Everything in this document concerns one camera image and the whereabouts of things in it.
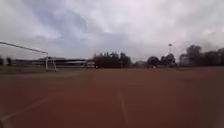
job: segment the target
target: white lane line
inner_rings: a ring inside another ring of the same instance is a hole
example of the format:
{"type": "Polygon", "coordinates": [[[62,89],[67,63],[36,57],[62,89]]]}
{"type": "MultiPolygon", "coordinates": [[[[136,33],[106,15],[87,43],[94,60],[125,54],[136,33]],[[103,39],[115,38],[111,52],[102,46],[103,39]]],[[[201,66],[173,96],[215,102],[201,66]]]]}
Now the white lane line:
{"type": "Polygon", "coordinates": [[[49,96],[49,97],[47,97],[47,98],[44,98],[44,99],[42,99],[42,100],[40,100],[40,101],[37,101],[37,102],[31,104],[30,106],[28,106],[28,107],[26,107],[26,108],[24,108],[24,109],[22,109],[22,110],[19,110],[19,111],[16,111],[16,112],[13,112],[13,113],[11,113],[11,114],[8,114],[8,115],[4,116],[4,117],[2,117],[0,120],[1,120],[2,122],[4,122],[5,120],[8,120],[8,119],[10,119],[10,118],[12,118],[12,117],[14,117],[14,116],[18,116],[18,115],[20,115],[20,114],[22,114],[22,113],[24,113],[24,112],[26,112],[26,111],[29,111],[30,109],[33,109],[33,108],[36,108],[36,107],[40,106],[41,104],[43,104],[43,103],[45,103],[45,102],[47,102],[47,101],[53,99],[54,97],[55,97],[55,95],[53,95],[53,96],[49,96]]]}
{"type": "Polygon", "coordinates": [[[119,98],[119,101],[120,101],[120,104],[121,104],[122,115],[123,115],[123,118],[124,118],[125,125],[126,125],[126,127],[128,127],[128,124],[129,124],[128,112],[127,112],[127,108],[126,108],[126,105],[125,105],[124,96],[122,95],[122,93],[119,89],[118,89],[118,98],[119,98]]]}

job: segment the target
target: light pole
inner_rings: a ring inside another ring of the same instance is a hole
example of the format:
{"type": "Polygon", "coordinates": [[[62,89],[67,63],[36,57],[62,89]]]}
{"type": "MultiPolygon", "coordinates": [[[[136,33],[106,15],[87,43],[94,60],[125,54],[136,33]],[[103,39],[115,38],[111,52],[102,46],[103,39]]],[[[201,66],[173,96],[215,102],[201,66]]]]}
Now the light pole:
{"type": "Polygon", "coordinates": [[[168,46],[169,46],[169,54],[171,54],[172,53],[172,46],[173,45],[170,43],[168,46]]]}

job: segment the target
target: cloud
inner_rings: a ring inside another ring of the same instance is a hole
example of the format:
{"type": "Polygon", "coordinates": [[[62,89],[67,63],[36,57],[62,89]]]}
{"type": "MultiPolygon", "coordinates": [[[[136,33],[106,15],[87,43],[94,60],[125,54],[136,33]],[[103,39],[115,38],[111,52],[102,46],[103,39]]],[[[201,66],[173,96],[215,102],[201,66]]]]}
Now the cloud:
{"type": "Polygon", "coordinates": [[[169,43],[179,55],[191,43],[224,47],[223,11],[222,0],[1,0],[0,39],[55,56],[145,59],[169,43]]]}

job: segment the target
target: field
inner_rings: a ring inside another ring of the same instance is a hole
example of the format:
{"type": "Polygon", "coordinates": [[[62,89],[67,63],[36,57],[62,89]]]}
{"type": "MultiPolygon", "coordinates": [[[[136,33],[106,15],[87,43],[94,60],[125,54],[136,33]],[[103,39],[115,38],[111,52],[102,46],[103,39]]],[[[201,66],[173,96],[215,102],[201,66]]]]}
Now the field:
{"type": "Polygon", "coordinates": [[[0,75],[0,119],[5,128],[223,128],[223,92],[223,67],[0,75]]]}

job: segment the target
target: tree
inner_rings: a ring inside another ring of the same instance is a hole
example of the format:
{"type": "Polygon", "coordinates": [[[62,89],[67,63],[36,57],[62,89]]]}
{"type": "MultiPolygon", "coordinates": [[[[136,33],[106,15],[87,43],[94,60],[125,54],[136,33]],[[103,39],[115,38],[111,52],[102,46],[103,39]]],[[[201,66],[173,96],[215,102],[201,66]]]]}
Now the tree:
{"type": "Polygon", "coordinates": [[[147,60],[147,64],[152,65],[152,66],[158,66],[159,64],[159,59],[156,56],[151,56],[149,57],[149,59],[147,60]]]}
{"type": "Polygon", "coordinates": [[[191,45],[187,48],[187,56],[189,61],[193,65],[201,64],[201,47],[196,45],[191,45]]]}
{"type": "Polygon", "coordinates": [[[167,56],[166,56],[166,64],[167,64],[167,66],[172,66],[172,65],[174,65],[175,64],[175,57],[174,57],[174,55],[173,54],[168,54],[167,56]]]}
{"type": "Polygon", "coordinates": [[[163,66],[166,66],[166,65],[167,65],[166,57],[165,57],[165,56],[162,56],[162,57],[160,58],[160,64],[163,65],[163,66]]]}
{"type": "Polygon", "coordinates": [[[127,68],[131,64],[130,57],[126,56],[125,53],[120,55],[112,53],[100,53],[94,55],[93,60],[98,68],[127,68]]]}
{"type": "Polygon", "coordinates": [[[7,57],[6,61],[8,66],[12,66],[12,59],[10,57],[7,57]]]}
{"type": "Polygon", "coordinates": [[[121,68],[128,68],[131,64],[131,59],[130,57],[126,56],[125,53],[120,53],[120,63],[121,68]]]}
{"type": "Polygon", "coordinates": [[[220,59],[219,54],[216,51],[209,51],[203,54],[203,65],[215,66],[219,65],[220,59]]]}
{"type": "Polygon", "coordinates": [[[0,56],[0,66],[4,65],[4,59],[0,56]]]}
{"type": "Polygon", "coordinates": [[[224,65],[224,48],[218,50],[218,54],[220,57],[220,64],[224,65]]]}

